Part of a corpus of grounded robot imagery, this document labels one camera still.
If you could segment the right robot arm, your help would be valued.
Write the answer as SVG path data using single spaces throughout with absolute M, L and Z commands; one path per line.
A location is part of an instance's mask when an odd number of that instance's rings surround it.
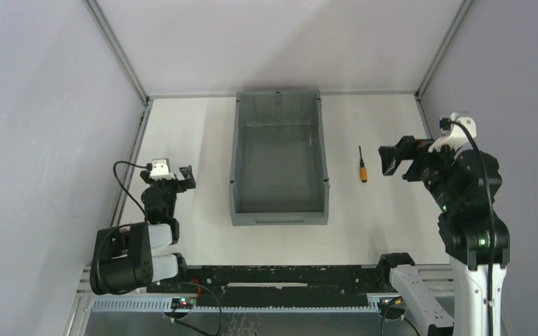
M 378 153 L 386 176 L 409 161 L 403 179 L 423 183 L 441 210 L 438 228 L 454 276 L 454 312 L 442 309 L 409 259 L 397 256 L 385 267 L 415 329 L 421 335 L 499 335 L 510 234 L 493 208 L 502 185 L 497 159 L 465 136 L 403 136 Z

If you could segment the orange handled screwdriver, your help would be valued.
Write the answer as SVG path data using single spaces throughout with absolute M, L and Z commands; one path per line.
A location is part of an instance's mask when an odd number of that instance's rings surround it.
M 362 155 L 362 151 L 361 151 L 361 146 L 358 146 L 358 149 L 359 149 L 359 176 L 360 176 L 360 181 L 362 183 L 366 183 L 368 181 L 368 174 L 367 174 L 367 170 L 366 170 L 366 167 L 365 167 L 365 163 L 364 163 L 364 159 L 363 159 L 363 155 Z

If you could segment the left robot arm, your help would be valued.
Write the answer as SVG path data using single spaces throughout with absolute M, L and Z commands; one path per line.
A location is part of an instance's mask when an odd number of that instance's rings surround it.
M 90 269 L 95 294 L 123 295 L 161 280 L 186 280 L 188 268 L 180 253 L 153 253 L 179 241 L 179 221 L 174 216 L 177 196 L 196 187 L 192 166 L 179 171 L 181 178 L 163 161 L 141 168 L 147 188 L 138 206 L 144 219 L 98 231 Z

